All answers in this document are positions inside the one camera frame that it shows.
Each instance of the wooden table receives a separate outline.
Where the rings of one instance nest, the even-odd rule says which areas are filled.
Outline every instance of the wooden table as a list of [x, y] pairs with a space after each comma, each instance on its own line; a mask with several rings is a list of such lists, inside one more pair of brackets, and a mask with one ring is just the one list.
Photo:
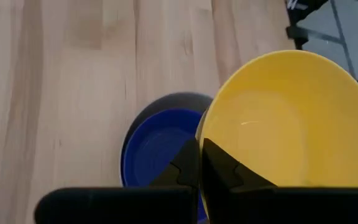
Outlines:
[[64, 186], [117, 186], [153, 100], [214, 96], [243, 63], [293, 49], [282, 0], [0, 0], [0, 223]]

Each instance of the gray floor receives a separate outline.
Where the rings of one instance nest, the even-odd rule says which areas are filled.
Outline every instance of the gray floor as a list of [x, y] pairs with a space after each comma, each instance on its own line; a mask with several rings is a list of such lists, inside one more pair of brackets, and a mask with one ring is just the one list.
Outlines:
[[[342, 31], [347, 48], [349, 49], [351, 64], [354, 67], [354, 75], [358, 79], [358, 1], [330, 1], [335, 1]], [[339, 37], [333, 9], [329, 1], [323, 5], [321, 9], [310, 14], [305, 20], [300, 21], [298, 25], [300, 27]], [[303, 49], [323, 55], [349, 71], [344, 49], [341, 44], [310, 38], [309, 42], [303, 46]]]

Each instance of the tabletop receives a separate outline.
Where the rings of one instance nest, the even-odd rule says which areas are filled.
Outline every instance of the tabletop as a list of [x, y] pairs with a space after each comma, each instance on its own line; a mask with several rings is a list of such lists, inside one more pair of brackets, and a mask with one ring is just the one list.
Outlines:
[[214, 96], [242, 64], [294, 49], [284, 0], [0, 0], [0, 223], [47, 192], [120, 186], [150, 102]]

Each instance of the yellow bowl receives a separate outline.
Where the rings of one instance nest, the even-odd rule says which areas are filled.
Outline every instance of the yellow bowl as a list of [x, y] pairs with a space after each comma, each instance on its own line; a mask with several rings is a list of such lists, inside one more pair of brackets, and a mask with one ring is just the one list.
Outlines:
[[285, 50], [241, 67], [202, 124], [209, 138], [279, 186], [358, 187], [358, 84], [334, 62]]

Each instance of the blue bowl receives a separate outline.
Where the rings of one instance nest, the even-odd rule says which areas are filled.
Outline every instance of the blue bowl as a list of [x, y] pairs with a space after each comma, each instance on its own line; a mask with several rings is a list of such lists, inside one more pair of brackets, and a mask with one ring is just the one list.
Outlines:
[[[129, 138], [121, 158], [124, 186], [148, 186], [169, 165], [182, 145], [195, 136], [200, 119], [199, 112], [170, 109], [161, 111], [140, 124]], [[198, 220], [205, 218], [199, 195]]]

